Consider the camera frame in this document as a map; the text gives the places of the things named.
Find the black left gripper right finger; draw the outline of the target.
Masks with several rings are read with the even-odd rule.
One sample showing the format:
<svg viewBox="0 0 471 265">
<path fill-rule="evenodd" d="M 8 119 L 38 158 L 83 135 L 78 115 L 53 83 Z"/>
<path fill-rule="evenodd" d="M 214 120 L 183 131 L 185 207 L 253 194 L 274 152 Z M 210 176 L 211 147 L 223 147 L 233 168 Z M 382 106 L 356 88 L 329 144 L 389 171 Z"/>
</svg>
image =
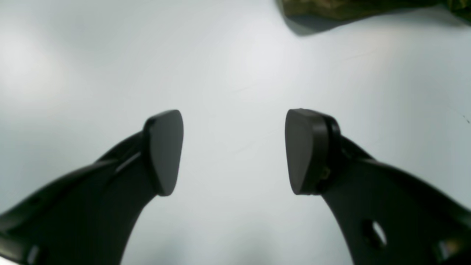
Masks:
<svg viewBox="0 0 471 265">
<path fill-rule="evenodd" d="M 285 146 L 293 193 L 323 198 L 355 265 L 470 264 L 470 210 L 377 161 L 332 116 L 290 109 Z"/>
</svg>

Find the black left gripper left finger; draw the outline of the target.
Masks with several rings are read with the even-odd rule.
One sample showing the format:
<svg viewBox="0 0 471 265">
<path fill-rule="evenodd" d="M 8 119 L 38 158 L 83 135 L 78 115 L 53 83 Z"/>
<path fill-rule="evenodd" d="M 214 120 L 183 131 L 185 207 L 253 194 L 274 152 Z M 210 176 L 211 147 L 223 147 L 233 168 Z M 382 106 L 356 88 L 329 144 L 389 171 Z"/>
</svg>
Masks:
<svg viewBox="0 0 471 265">
<path fill-rule="evenodd" d="M 145 206 L 173 193 L 183 139 L 179 110 L 151 116 L 94 163 L 2 213 L 1 264 L 119 265 Z"/>
</svg>

